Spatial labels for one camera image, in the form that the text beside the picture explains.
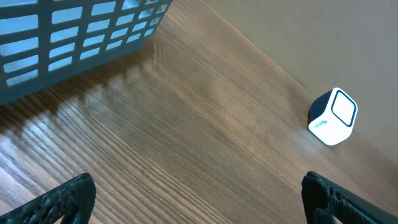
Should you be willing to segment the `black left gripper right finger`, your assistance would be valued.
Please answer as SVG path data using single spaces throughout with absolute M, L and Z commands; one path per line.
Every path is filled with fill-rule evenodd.
M 302 201 L 308 224 L 397 223 L 397 217 L 310 171 L 302 179 Z

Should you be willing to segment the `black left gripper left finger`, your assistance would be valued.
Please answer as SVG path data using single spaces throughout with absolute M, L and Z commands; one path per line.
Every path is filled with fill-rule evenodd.
M 95 206 L 96 186 L 82 173 L 20 207 L 1 215 L 1 223 L 87 224 Z

